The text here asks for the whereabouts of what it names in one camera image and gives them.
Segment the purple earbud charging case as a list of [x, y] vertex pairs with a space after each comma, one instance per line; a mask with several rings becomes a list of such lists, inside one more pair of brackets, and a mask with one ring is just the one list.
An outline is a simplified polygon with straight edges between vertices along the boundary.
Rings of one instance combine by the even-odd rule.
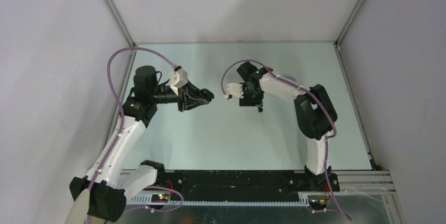
[[288, 80], [291, 80], [291, 81], [293, 81], [293, 82], [295, 82], [296, 81], [296, 79], [293, 77], [293, 76], [289, 76], [289, 75], [284, 75], [284, 77], [286, 78], [286, 79], [288, 79]]

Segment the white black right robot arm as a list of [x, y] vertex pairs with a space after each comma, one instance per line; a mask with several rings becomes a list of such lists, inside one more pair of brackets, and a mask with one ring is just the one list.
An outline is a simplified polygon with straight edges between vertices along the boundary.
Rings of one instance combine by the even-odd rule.
[[258, 68], [242, 60], [237, 68], [242, 82], [227, 84], [223, 90], [227, 99], [237, 97], [239, 106], [256, 107], [263, 111], [265, 94], [272, 94], [293, 103], [297, 125], [307, 138], [306, 185], [312, 191], [333, 192], [329, 164], [329, 141], [337, 134], [337, 112], [322, 85], [304, 87], [276, 74], [271, 68]]

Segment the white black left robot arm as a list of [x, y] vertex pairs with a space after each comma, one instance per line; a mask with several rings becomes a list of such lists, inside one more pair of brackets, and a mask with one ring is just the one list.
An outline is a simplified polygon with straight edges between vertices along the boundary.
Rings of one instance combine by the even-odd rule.
[[121, 177], [126, 158], [159, 104], [176, 104], [183, 112], [209, 104], [214, 95], [192, 84], [180, 66], [174, 68], [166, 83], [160, 82], [160, 75], [152, 66], [136, 69], [134, 86], [119, 107], [117, 126], [105, 149], [84, 177], [74, 177], [70, 182], [74, 204], [66, 223], [84, 223], [87, 216], [115, 222], [124, 213], [128, 199], [148, 186], [156, 191], [164, 188], [163, 164], [143, 161], [135, 171]]

